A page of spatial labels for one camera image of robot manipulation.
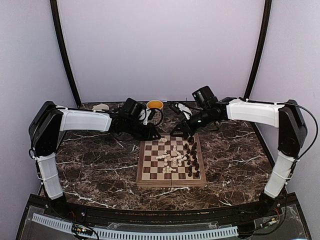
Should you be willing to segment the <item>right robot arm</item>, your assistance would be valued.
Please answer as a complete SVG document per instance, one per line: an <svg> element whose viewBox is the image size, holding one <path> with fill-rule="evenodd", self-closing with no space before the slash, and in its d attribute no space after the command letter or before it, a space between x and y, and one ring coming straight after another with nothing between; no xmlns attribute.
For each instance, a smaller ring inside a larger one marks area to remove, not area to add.
<svg viewBox="0 0 320 240"><path fill-rule="evenodd" d="M170 109L185 114L185 118L171 131L171 136L187 138L199 128L218 121L244 121L257 125L274 166L263 193L276 198L293 173L294 165L308 134L302 106L296 100L285 102L252 101L226 97L196 113L187 110L183 103L172 103Z"/></svg>

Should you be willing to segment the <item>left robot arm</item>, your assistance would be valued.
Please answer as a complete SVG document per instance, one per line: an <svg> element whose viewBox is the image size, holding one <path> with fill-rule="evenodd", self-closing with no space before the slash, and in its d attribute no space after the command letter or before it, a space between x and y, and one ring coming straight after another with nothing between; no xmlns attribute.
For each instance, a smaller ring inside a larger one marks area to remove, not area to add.
<svg viewBox="0 0 320 240"><path fill-rule="evenodd" d="M50 208L58 217L67 218L71 213L70 206L60 199L64 195L56 162L60 133L99 131L127 133L138 141L159 140L161 135L148 118L146 107L131 98L114 111L67 108L53 101L42 105L28 129L30 150L36 161L38 177L48 198L53 200Z"/></svg>

